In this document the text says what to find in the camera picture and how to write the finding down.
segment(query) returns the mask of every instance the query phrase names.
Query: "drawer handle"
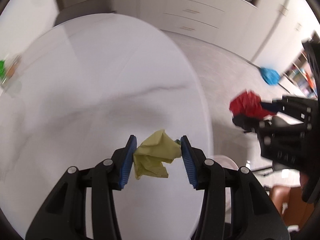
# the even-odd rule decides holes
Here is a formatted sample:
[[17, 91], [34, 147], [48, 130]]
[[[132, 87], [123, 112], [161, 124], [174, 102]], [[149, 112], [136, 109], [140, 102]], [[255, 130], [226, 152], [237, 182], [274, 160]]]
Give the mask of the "drawer handle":
[[195, 31], [195, 29], [192, 29], [192, 28], [188, 28], [188, 27], [185, 27], [185, 26], [182, 26], [180, 27], [181, 29], [184, 29], [184, 30], [188, 30], [188, 31]]
[[189, 13], [200, 13], [200, 12], [197, 12], [197, 11], [194, 11], [194, 10], [191, 10], [191, 9], [185, 9], [184, 11], [185, 12], [189, 12]]

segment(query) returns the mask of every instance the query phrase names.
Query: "bookshelf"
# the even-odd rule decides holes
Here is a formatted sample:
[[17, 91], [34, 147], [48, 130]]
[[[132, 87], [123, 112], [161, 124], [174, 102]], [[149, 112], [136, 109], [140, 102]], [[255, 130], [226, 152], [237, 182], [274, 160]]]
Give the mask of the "bookshelf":
[[[312, 40], [317, 43], [320, 42], [320, 38], [316, 32], [313, 33]], [[318, 98], [315, 78], [304, 50], [292, 62], [291, 67], [283, 73], [283, 76], [298, 87], [307, 98]]]

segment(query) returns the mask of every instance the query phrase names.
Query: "marble tabletop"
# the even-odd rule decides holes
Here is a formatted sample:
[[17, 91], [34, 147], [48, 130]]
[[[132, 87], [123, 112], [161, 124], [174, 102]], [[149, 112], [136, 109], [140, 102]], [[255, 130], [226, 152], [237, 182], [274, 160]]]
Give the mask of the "marble tabletop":
[[[213, 156], [201, 85], [164, 33], [117, 14], [53, 28], [22, 54], [0, 97], [1, 209], [24, 237], [69, 166], [94, 167], [131, 134], [139, 145], [162, 128]], [[181, 158], [165, 166], [168, 179], [136, 180], [132, 170], [114, 192], [123, 240], [186, 240], [192, 233], [203, 192], [189, 184]]]

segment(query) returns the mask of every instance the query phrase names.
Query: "floor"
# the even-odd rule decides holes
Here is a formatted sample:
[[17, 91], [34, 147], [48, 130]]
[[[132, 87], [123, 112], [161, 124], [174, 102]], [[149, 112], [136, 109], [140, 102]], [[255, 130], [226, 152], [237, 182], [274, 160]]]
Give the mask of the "floor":
[[[228, 156], [238, 167], [249, 163], [251, 170], [270, 166], [271, 161], [260, 157], [256, 134], [244, 134], [232, 123], [229, 103], [244, 90], [253, 90], [262, 100], [281, 98], [287, 92], [278, 85], [267, 85], [256, 67], [229, 51], [185, 35], [165, 33], [181, 48], [199, 76], [212, 120], [214, 154]], [[269, 187], [299, 185], [299, 173], [293, 170], [257, 178]]]

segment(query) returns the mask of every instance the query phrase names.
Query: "crumpled yellow cloth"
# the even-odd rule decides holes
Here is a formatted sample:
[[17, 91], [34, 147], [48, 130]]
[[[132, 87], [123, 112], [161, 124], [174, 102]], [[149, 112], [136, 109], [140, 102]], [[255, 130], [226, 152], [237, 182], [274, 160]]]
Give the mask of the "crumpled yellow cloth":
[[136, 179], [142, 175], [168, 178], [167, 169], [162, 162], [172, 163], [181, 157], [181, 146], [173, 141], [164, 129], [156, 131], [136, 149], [133, 154]]

